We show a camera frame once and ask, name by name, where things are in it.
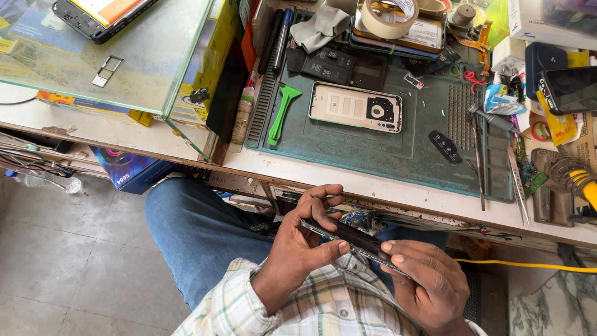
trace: green pry tool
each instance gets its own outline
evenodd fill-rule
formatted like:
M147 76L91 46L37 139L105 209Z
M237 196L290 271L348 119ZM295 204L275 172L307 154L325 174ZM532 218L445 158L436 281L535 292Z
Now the green pry tool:
M282 103L280 104L280 110L278 111L278 115L276 116L276 120L274 120L272 128L269 130L267 135L267 143L272 146L278 144L278 139L280 139L280 133L282 133L282 122L284 121L284 115L286 114L286 110L288 109L288 105L290 101L294 97L298 97L303 92L297 88L294 88L290 85L286 85L282 82L278 82L278 87L282 92Z

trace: gray cloth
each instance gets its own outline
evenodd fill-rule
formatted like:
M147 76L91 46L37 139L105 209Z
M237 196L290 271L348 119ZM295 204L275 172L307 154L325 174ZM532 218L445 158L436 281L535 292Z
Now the gray cloth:
M297 44L308 54L323 47L350 26L350 15L338 8L321 5L317 13L306 22L290 27Z

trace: blue pen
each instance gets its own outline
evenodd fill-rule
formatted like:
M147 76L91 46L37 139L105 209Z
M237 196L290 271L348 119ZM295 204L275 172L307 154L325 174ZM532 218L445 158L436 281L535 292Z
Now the blue pen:
M272 70L277 74L282 69L282 55L286 49L286 39L288 38L288 31L293 21L293 11L286 8L284 11L284 19L282 19L282 29L280 30L280 37L278 38L278 49L276 50L276 57L273 60Z

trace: yellow cable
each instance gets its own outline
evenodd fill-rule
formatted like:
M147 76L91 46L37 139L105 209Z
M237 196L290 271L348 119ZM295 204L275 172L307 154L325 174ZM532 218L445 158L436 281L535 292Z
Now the yellow cable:
M582 273L597 273L597 267L594 268L582 268L582 267L569 267L569 266L558 266L550 264L526 264L524 262L510 262L501 260L468 260L468 259L454 259L456 261L471 262L473 264L502 264L509 266L520 266L520 267L539 267L539 268L552 268L554 270L562 270L569 272L582 272Z

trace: man's right hand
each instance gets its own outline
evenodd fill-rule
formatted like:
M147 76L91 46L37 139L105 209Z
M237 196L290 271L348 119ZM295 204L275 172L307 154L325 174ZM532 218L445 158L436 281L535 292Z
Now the man's right hand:
M319 245L319 235L300 225L302 219L313 218L326 230L335 232L337 227L333 219L340 219L342 214L334 212L327 215L325 210L342 204L344 198L327 196L338 195L342 189L339 184L309 189L298 201L296 209L284 216L267 261L251 281L268 316L282 307L290 293L303 284L309 273L331 264L350 250L344 240Z
M381 267L392 275L396 302L428 336L473 335L462 317L469 286L454 259L435 245L413 240L391 240L381 249L414 279Z

